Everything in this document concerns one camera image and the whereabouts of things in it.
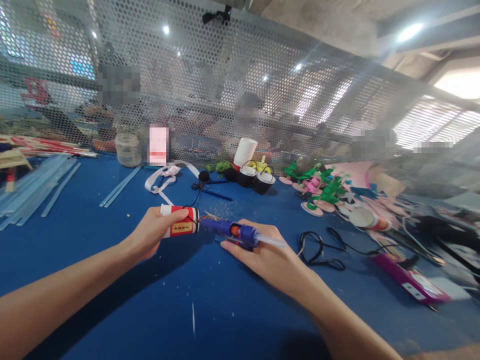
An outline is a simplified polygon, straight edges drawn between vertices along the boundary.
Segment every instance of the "blue hot glue gun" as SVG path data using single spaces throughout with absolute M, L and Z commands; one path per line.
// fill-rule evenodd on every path
M 204 217 L 200 224 L 203 228 L 216 233 L 217 235 L 224 237 L 228 241 L 248 250 L 253 251 L 260 242 L 271 244 L 279 248 L 284 248 L 285 243 L 281 240 L 274 239 L 268 236 L 264 236 L 258 232 L 258 230 L 246 224 L 240 224 L 238 222 L 230 220 L 222 220 L 216 216 L 210 215 Z

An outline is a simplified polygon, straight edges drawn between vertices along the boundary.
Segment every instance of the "black wire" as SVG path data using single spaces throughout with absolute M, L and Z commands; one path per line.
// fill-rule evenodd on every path
M 310 236 L 312 239 L 317 241 L 320 245 L 320 248 L 318 249 L 317 253 L 311 259 L 307 259 L 304 255 L 305 238 L 307 236 Z M 301 246 L 301 250 L 300 250 L 299 254 L 301 255 L 303 261 L 305 261 L 310 266 L 329 266 L 329 267 L 331 267 L 335 270 L 338 270 L 338 271 L 344 271 L 347 268 L 345 266 L 345 264 L 337 258 L 333 258 L 333 259 L 330 259 L 330 260 L 316 261 L 319 257 L 321 257 L 323 255 L 324 247 L 336 249 L 336 250 L 339 250 L 339 251 L 342 251 L 342 252 L 347 251 L 347 250 L 346 250 L 346 248 L 340 248 L 340 247 L 336 247 L 336 246 L 324 243 L 322 238 L 314 231 L 305 231 L 301 234 L 301 236 L 300 236 L 300 246 Z
M 193 190 L 198 189 L 198 193 L 196 194 L 195 201 L 194 201 L 191 205 L 184 205 L 184 206 L 183 206 L 184 208 L 191 208 L 193 205 L 195 205 L 195 203 L 197 202 L 197 200 L 198 200 L 198 202 L 200 202 L 199 197 L 200 197 L 200 195 L 201 195 L 202 192 L 203 192 L 202 190 L 204 189 L 203 184 L 202 184 L 201 182 L 199 182 L 198 184 L 194 183 L 194 184 L 192 184 L 191 188 L 192 188 Z
M 203 193 L 203 189 L 204 189 L 204 184 L 201 183 L 201 182 L 199 182 L 198 184 L 193 183 L 193 184 L 191 185 L 191 188 L 192 188 L 193 190 L 198 189 L 198 193 L 196 194 L 195 201 L 194 201 L 191 205 L 183 205 L 183 206 L 182 206 L 183 209 L 185 209 L 185 208 L 192 208 L 192 207 L 195 205 L 195 203 L 197 202 L 197 200 L 198 200 L 198 203 L 200 203 L 200 198 L 202 197 L 202 193 Z M 197 219 L 197 221 L 195 221 L 195 220 L 193 220 L 193 219 L 190 217 L 190 215 L 187 215 L 186 217 L 189 218 L 192 223 L 195 223 L 197 229 L 199 228 L 199 226 L 200 226 L 200 219 Z
M 365 256 L 379 255 L 379 254 L 380 254 L 380 250 L 385 249 L 385 248 L 390 248 L 390 247 L 407 248 L 407 249 L 412 250 L 412 248 L 411 248 L 410 246 L 406 246 L 406 245 L 402 245 L 402 244 L 389 244 L 389 245 L 380 246 L 380 247 L 377 248 L 376 250 L 372 250 L 372 251 L 369 251 L 369 252 L 363 252 L 363 251 L 357 250 L 357 249 L 354 248 L 353 246 L 350 246 L 349 244 L 347 244 L 347 243 L 342 239 L 342 237 L 340 236 L 340 234 L 339 234 L 334 228 L 332 228 L 332 227 L 327 227 L 327 228 L 326 228 L 326 231 L 332 236 L 332 238 L 336 239 L 339 243 L 343 244 L 345 247 L 348 247 L 348 248 L 352 249 L 354 252 L 359 253 L 359 254 L 362 254 L 362 255 L 365 255 Z

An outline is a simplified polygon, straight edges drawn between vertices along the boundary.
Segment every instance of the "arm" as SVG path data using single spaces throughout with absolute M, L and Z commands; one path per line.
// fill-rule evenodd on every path
M 248 220 L 262 235 L 284 240 L 275 226 Z M 253 252 L 224 241 L 221 246 L 313 315 L 333 359 L 401 359 L 395 350 L 349 309 L 287 245 L 261 244 Z
M 0 298 L 0 359 L 21 359 L 56 328 L 159 246 L 188 215 L 151 207 L 121 243 Z

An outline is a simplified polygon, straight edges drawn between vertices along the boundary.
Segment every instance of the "blue table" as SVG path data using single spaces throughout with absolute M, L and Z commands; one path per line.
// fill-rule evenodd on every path
M 132 170 L 114 156 L 84 158 L 46 218 L 38 210 L 23 226 L 0 232 L 0 295 L 113 246 L 135 228 L 159 195 L 144 189 L 141 169 L 109 208 L 101 200 Z M 165 194 L 190 204 L 195 178 L 183 169 Z M 307 215 L 291 187 L 279 181 L 264 196 L 235 183 L 212 185 L 228 202 L 203 194 L 200 210 L 226 219 L 274 224 L 294 250 L 303 231 L 326 242 L 328 226 L 359 250 L 375 244 L 336 214 Z M 402 355 L 480 341 L 473 300 L 419 305 L 370 258 L 325 250 L 347 270 L 315 271 L 367 324 Z M 422 260 L 425 275 L 442 271 Z M 192 304 L 195 330 L 192 326 Z M 157 254 L 121 277 L 55 331 L 29 359 L 284 359 L 321 358 L 327 350 L 309 314 L 225 252 L 206 231 L 161 242 Z

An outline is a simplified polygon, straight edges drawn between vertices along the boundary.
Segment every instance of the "person's left hand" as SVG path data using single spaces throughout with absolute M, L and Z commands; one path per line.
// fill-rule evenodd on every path
M 141 259 L 149 259 L 157 251 L 160 240 L 165 236 L 169 226 L 185 219 L 189 214 L 182 209 L 163 216 L 160 207 L 150 207 L 135 230 L 123 241 L 132 251 L 138 252 Z

